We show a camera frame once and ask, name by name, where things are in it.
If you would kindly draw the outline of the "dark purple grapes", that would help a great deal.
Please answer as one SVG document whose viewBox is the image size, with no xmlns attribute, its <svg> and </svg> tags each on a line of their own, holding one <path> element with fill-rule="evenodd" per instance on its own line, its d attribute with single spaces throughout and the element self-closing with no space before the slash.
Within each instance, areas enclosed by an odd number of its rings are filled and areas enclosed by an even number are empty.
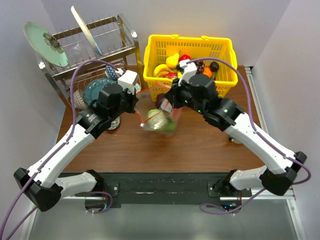
<svg viewBox="0 0 320 240">
<path fill-rule="evenodd" d="M 205 63 L 202 60 L 200 60 L 200 61 L 196 61 L 195 65 L 197 67 L 196 74 L 202 74 L 205 69 Z"/>
</svg>

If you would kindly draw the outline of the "clear orange zip bag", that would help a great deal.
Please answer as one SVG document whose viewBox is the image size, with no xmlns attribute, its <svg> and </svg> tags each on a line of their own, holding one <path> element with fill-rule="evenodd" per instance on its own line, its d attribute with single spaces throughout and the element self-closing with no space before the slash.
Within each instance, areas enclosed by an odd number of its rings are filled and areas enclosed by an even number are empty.
<svg viewBox="0 0 320 240">
<path fill-rule="evenodd" d="M 141 120 L 141 128 L 164 135 L 172 135 L 175 132 L 182 109 L 174 108 L 165 98 L 165 93 L 170 89 L 170 86 L 156 81 L 136 94 L 138 102 L 135 105 L 135 113 Z"/>
</svg>

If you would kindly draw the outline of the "green cabbage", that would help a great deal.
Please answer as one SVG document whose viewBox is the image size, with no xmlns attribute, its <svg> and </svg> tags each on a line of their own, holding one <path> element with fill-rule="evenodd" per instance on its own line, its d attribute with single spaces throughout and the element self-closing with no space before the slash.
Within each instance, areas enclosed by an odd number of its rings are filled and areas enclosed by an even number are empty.
<svg viewBox="0 0 320 240">
<path fill-rule="evenodd" d="M 168 119 L 162 110 L 152 109 L 147 113 L 146 123 L 152 131 L 163 131 L 167 126 Z"/>
</svg>

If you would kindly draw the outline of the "small green lime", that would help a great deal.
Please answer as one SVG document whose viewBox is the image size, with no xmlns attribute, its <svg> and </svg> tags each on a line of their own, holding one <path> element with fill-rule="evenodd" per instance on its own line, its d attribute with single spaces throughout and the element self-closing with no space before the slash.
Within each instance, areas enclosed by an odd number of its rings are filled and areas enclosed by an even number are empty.
<svg viewBox="0 0 320 240">
<path fill-rule="evenodd" d="M 169 133 L 172 133 L 176 130 L 177 123 L 174 121 L 170 121 L 167 123 L 165 130 Z"/>
</svg>

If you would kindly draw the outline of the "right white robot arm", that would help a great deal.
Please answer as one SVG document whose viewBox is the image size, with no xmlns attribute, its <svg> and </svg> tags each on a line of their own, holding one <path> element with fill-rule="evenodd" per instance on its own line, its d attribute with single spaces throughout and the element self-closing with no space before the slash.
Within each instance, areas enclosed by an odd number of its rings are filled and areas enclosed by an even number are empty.
<svg viewBox="0 0 320 240">
<path fill-rule="evenodd" d="M 302 151 L 287 149 L 252 123 L 236 102 L 219 97 L 214 81 L 204 74 L 196 74 L 188 82 L 175 79 L 165 98 L 174 108 L 188 107 L 198 112 L 209 125 L 240 141 L 264 163 L 260 168 L 232 170 L 219 185 L 227 196 L 259 187 L 283 196 L 307 160 Z"/>
</svg>

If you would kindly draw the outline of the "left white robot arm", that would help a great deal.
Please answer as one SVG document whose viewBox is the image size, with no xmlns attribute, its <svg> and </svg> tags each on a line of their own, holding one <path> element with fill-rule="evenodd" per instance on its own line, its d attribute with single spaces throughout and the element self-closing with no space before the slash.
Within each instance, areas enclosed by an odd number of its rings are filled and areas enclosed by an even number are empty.
<svg viewBox="0 0 320 240">
<path fill-rule="evenodd" d="M 136 94 L 135 85 L 107 84 L 42 159 L 28 169 L 16 170 L 13 176 L 17 184 L 40 211 L 50 210 L 65 197 L 80 193 L 99 196 L 103 192 L 105 180 L 92 169 L 69 177 L 60 177 L 60 174 L 86 146 L 109 129 L 117 117 L 135 112 Z"/>
</svg>

